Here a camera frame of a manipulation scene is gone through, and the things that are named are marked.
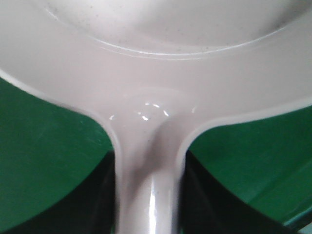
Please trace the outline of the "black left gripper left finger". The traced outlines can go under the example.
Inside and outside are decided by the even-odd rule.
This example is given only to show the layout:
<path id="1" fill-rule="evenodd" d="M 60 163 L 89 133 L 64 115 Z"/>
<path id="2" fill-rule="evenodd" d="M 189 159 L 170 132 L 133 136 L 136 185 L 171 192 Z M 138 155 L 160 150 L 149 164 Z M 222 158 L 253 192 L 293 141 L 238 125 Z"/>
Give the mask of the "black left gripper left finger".
<path id="1" fill-rule="evenodd" d="M 115 155 L 109 151 L 68 195 L 7 234 L 111 234 L 115 223 Z"/>

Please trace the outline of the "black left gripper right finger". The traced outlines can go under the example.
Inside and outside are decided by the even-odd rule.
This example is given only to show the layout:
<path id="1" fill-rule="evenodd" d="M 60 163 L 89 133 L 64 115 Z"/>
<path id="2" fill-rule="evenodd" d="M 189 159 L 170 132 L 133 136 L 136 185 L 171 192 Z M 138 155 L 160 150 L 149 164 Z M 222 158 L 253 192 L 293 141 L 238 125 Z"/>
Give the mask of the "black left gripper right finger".
<path id="1" fill-rule="evenodd" d="M 293 234 L 295 231 L 265 216 L 227 190 L 186 153 L 181 201 L 185 234 Z"/>

